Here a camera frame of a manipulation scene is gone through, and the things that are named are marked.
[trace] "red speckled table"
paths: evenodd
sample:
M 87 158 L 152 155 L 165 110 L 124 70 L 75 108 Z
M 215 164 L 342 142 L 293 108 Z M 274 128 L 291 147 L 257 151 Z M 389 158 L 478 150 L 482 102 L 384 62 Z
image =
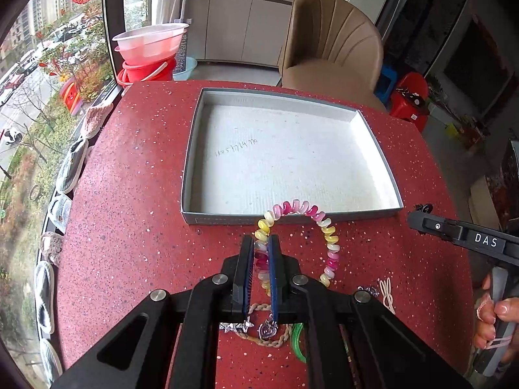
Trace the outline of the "red speckled table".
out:
M 58 274 L 58 329 L 69 367 L 155 288 L 178 292 L 219 272 L 253 226 L 188 226 L 180 213 L 186 146 L 203 87 L 253 88 L 317 97 L 289 89 L 230 82 L 137 83 L 115 108 L 77 187 Z M 326 97 L 325 100 L 336 101 Z M 406 225 L 418 203 L 455 217 L 447 188 L 424 140 L 410 123 L 360 107 L 385 153 L 404 209 L 396 216 L 337 225 L 341 264 L 332 289 L 391 277 L 396 314 L 460 371 L 472 334 L 469 264 L 461 248 L 421 236 Z M 310 224 L 278 225 L 284 253 L 302 272 L 321 274 L 325 246 Z M 268 298 L 255 279 L 253 301 Z M 263 317 L 255 317 L 259 324 Z M 217 385 L 302 387 L 305 365 L 286 344 L 261 348 L 220 336 Z

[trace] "human hand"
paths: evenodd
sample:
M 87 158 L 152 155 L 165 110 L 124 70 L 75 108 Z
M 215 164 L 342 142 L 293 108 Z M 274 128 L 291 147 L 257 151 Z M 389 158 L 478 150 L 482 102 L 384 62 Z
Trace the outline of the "human hand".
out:
M 483 281 L 483 289 L 488 290 L 490 288 L 490 275 L 487 275 Z M 500 318 L 505 322 L 517 322 L 519 323 L 519 298 L 507 298 L 501 300 L 494 306 L 494 303 L 490 299 L 488 292 L 482 298 L 484 304 L 479 309 L 479 320 L 476 323 L 476 334 L 474 335 L 473 344 L 476 348 L 484 349 L 486 344 L 496 337 L 496 330 L 494 323 L 496 317 Z M 519 351 L 519 326 L 515 330 L 512 342 L 508 346 L 505 355 L 502 358 L 502 362 L 510 362 Z

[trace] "gray box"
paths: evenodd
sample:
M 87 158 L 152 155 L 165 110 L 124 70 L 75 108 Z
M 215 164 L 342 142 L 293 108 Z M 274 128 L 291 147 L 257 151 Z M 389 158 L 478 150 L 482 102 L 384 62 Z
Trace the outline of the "gray box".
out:
M 260 90 L 205 88 L 182 182 L 188 224 L 254 224 L 298 198 L 334 221 L 403 208 L 391 169 L 354 108 Z M 303 215 L 280 222 L 305 223 Z

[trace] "cabinet door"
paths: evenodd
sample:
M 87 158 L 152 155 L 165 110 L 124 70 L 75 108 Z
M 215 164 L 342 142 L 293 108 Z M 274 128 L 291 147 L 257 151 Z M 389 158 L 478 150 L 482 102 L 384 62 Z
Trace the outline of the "cabinet door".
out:
M 203 60 L 206 58 L 207 16 L 209 0 L 188 0 L 186 18 L 192 19 L 187 34 L 187 54 Z
M 210 0 L 206 59 L 241 61 L 252 0 Z
M 276 66 L 286 40 L 292 6 L 252 0 L 243 46 L 244 62 Z

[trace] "metal screw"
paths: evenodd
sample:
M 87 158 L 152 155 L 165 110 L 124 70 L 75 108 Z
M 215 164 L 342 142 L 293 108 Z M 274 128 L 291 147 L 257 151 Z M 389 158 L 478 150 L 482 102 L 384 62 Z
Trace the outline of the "metal screw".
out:
M 227 275 L 224 275 L 222 273 L 217 273 L 213 276 L 213 283 L 217 285 L 225 284 L 229 280 L 229 277 Z
M 359 303 L 367 303 L 371 300 L 371 295 L 367 291 L 357 291 L 354 297 Z
M 294 275 L 292 282 L 295 285 L 306 285 L 308 284 L 308 277 L 306 275 Z
M 162 301 L 165 298 L 165 291 L 163 289 L 155 289 L 151 292 L 150 298 L 153 301 Z

